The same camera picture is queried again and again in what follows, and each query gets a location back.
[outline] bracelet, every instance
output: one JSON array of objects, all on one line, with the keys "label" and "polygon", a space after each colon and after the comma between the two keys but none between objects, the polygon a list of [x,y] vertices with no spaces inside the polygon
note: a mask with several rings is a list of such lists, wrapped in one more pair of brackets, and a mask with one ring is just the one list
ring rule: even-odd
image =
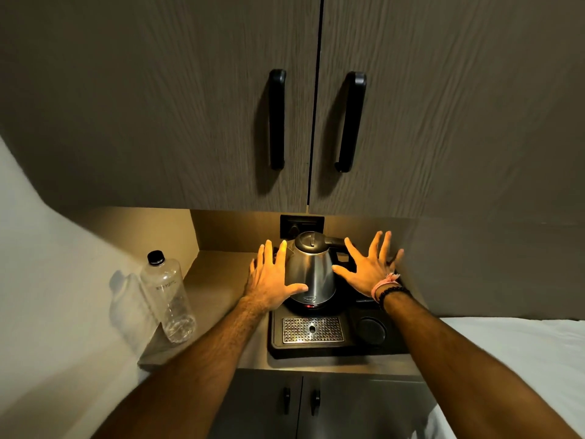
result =
[{"label": "bracelet", "polygon": [[403,286],[395,286],[395,287],[392,287],[392,288],[388,288],[387,290],[382,291],[382,294],[380,295],[380,300],[378,302],[380,304],[380,308],[382,308],[383,311],[385,311],[384,310],[384,299],[386,298],[386,296],[389,295],[390,293],[396,293],[396,292],[404,293],[406,295],[409,295],[410,297],[413,296],[410,293],[410,291],[408,291]]},{"label": "bracelet", "polygon": [[371,289],[371,297],[372,297],[372,299],[376,300],[376,290],[378,288],[380,288],[382,285],[388,285],[390,283],[395,283],[396,285],[399,285],[399,283],[396,281],[396,279],[398,279],[399,277],[400,277],[400,274],[388,273],[386,275],[386,278],[385,279],[380,280]]}]

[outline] plastic bottle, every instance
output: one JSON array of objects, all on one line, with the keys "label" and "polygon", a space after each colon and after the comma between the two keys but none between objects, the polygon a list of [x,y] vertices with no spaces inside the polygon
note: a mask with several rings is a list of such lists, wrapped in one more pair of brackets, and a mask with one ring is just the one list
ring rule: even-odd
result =
[{"label": "plastic bottle", "polygon": [[179,261],[165,259],[162,251],[151,251],[140,278],[167,338],[175,344],[189,339],[195,332],[196,324],[183,285]]}]

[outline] electric kettle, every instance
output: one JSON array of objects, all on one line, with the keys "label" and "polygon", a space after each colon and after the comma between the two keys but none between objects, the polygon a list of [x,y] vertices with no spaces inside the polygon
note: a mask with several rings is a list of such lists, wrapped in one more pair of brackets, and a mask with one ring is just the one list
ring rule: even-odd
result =
[{"label": "electric kettle", "polygon": [[310,307],[318,307],[335,294],[335,281],[331,266],[333,252],[345,252],[343,239],[326,237],[320,232],[307,231],[287,242],[284,284],[304,283],[309,287],[291,299]]}]

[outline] cabinet door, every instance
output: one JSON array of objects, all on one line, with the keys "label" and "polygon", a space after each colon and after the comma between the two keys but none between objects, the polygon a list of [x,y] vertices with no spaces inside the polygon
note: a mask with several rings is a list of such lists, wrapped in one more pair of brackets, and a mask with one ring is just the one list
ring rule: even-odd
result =
[{"label": "cabinet door", "polygon": [[[294,439],[302,382],[297,373],[238,369],[208,438]],[[288,402],[285,389],[290,390]]]},{"label": "cabinet door", "polygon": [[[325,0],[310,211],[585,221],[585,0]],[[333,167],[350,71],[367,87]]]},{"label": "cabinet door", "polygon": [[[55,207],[305,211],[320,0],[4,0],[0,129]],[[268,74],[287,71],[285,166]]]},{"label": "cabinet door", "polygon": [[[318,409],[311,398],[321,392]],[[436,405],[427,384],[408,376],[315,373],[303,377],[298,437],[363,439],[424,437]]]}]

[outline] pink bracelet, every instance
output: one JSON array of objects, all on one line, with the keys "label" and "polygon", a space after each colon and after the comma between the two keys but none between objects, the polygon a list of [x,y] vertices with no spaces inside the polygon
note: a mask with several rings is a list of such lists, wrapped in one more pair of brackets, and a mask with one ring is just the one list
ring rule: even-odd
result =
[{"label": "pink bracelet", "polygon": [[380,280],[378,283],[374,285],[371,289],[371,297],[372,299],[376,300],[376,290],[383,285],[388,285],[389,283],[395,283],[398,285],[399,283],[396,281],[400,277],[400,274],[388,273],[385,279]]}]

